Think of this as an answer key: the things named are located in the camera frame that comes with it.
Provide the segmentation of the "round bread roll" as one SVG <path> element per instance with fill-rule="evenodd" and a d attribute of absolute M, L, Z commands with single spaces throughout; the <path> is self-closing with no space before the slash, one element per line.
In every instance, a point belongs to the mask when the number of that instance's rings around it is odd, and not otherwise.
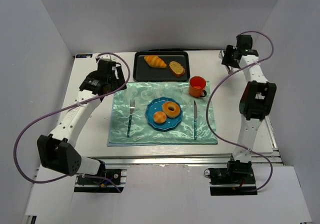
<path fill-rule="evenodd" d="M 164 112 L 158 111 L 153 115 L 153 121 L 157 124 L 162 124 L 167 120 L 167 116 Z"/>

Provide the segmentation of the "glazed donut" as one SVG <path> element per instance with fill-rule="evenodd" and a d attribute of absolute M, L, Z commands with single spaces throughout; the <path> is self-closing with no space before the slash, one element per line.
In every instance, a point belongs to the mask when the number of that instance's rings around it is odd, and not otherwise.
<path fill-rule="evenodd" d="M 162 105 L 162 111 L 169 117 L 169 118 L 175 118 L 177 117 L 181 109 L 178 106 L 176 102 L 173 101 L 167 101 Z"/>

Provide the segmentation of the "metal tongs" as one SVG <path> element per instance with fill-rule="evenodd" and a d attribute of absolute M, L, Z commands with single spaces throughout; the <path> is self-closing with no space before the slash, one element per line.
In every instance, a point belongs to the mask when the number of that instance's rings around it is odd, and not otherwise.
<path fill-rule="evenodd" d="M 233 67 L 230 67 L 230 66 L 228 66 L 228 65 L 226 65 L 226 64 L 223 63 L 224 55 L 225 55 L 225 50 L 220 50 L 220 52 L 219 52 L 219 58 L 221 59 L 221 65 L 223 65 L 223 66 L 225 67 L 225 69 L 227 70 L 227 73 L 228 73 L 228 74 L 232 74 L 234 68 L 233 68 Z"/>

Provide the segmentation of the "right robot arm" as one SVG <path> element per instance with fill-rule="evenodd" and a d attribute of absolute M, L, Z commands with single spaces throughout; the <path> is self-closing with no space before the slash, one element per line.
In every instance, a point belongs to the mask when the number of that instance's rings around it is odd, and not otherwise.
<path fill-rule="evenodd" d="M 258 51 L 253 49 L 253 38 L 249 34 L 239 34 L 236 45 L 228 45 L 221 53 L 222 65 L 229 74 L 233 69 L 242 70 L 247 85 L 239 102 L 241 127 L 237 143 L 248 148 L 236 147 L 227 164 L 228 175 L 232 178 L 245 178 L 250 175 L 253 149 L 258 129 L 269 115 L 277 87 L 264 76 L 260 67 Z"/>

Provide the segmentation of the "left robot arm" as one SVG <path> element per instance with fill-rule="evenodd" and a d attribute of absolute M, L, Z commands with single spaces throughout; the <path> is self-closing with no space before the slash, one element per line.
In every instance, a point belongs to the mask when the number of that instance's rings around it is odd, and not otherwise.
<path fill-rule="evenodd" d="M 92 112 L 101 104 L 105 94 L 125 89 L 125 79 L 119 63 L 110 59 L 97 62 L 79 87 L 75 107 L 69 109 L 59 124 L 37 140 L 41 165 L 53 171 L 73 176 L 85 174 L 105 177 L 103 161 L 81 156 L 76 150 L 77 139 Z"/>

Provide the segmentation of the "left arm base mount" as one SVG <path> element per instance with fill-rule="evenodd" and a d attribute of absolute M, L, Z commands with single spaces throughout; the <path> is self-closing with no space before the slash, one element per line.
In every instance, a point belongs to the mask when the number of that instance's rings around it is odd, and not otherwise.
<path fill-rule="evenodd" d="M 96 175 L 78 174 L 75 193 L 121 193 L 127 181 L 127 168 L 105 164 Z"/>

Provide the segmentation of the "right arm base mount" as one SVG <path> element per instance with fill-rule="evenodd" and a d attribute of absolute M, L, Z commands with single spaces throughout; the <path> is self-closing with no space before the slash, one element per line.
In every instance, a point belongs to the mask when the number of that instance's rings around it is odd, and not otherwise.
<path fill-rule="evenodd" d="M 211 196 L 255 196 L 256 180 L 251 169 L 247 176 L 230 176 L 227 168 L 207 168 L 203 175 L 209 179 Z"/>

